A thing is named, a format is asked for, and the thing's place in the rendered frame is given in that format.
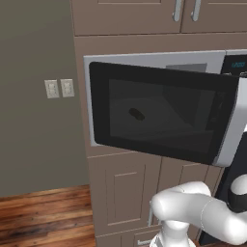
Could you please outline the brown cupboard door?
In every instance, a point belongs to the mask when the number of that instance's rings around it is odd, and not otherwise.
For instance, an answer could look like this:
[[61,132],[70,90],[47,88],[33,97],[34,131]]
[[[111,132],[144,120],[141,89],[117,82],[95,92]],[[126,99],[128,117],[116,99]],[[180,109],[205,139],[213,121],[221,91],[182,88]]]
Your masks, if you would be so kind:
[[203,181],[214,196],[223,172],[224,168],[163,157],[157,191],[189,181]]
[[76,36],[178,33],[176,0],[70,0]]
[[146,227],[161,157],[130,152],[89,159],[96,236]]
[[247,0],[202,0],[196,22],[191,18],[194,4],[184,0],[182,33],[247,32]]

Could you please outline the white wall socket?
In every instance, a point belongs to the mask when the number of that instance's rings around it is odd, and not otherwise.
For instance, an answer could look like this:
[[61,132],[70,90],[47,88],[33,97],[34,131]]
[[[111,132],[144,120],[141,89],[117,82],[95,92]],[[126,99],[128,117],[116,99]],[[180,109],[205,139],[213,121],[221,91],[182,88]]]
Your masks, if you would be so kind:
[[44,85],[45,85],[46,94],[48,98],[58,98],[59,97],[58,83],[56,80],[45,80]]
[[72,79],[62,79],[61,86],[62,86],[63,97],[73,97],[74,96]]

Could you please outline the dark food item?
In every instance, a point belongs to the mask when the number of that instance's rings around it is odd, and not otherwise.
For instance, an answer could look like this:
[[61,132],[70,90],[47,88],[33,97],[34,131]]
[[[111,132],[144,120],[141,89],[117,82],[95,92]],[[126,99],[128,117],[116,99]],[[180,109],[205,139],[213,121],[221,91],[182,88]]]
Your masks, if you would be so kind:
[[136,108],[130,108],[128,113],[137,121],[143,121],[145,119],[145,116]]

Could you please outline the black microwave door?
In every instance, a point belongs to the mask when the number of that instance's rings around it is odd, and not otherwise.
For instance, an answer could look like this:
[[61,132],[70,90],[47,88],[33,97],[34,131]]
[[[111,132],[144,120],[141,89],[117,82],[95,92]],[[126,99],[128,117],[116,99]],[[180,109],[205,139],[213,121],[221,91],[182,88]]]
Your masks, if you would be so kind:
[[232,164],[247,125],[247,78],[102,62],[90,63],[89,72],[96,143]]

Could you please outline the silver microwave oven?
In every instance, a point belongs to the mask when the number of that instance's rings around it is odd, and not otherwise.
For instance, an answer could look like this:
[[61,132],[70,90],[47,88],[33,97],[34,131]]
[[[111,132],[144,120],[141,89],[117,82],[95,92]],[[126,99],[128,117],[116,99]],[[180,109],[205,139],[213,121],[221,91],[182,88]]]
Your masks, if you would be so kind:
[[247,76],[247,49],[87,55],[83,57],[83,62],[85,88],[87,93],[89,133],[92,147],[97,147],[97,143],[95,141],[93,127],[93,108],[89,72],[89,65],[91,62]]

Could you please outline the brown drawer front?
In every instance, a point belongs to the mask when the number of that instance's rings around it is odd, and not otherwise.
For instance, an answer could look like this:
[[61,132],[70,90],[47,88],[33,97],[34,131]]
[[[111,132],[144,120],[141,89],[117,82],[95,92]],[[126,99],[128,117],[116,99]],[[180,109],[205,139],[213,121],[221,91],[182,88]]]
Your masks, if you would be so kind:
[[128,231],[122,234],[122,247],[149,247],[148,245],[138,246],[137,240],[153,239],[160,231],[159,226],[145,227],[142,229]]

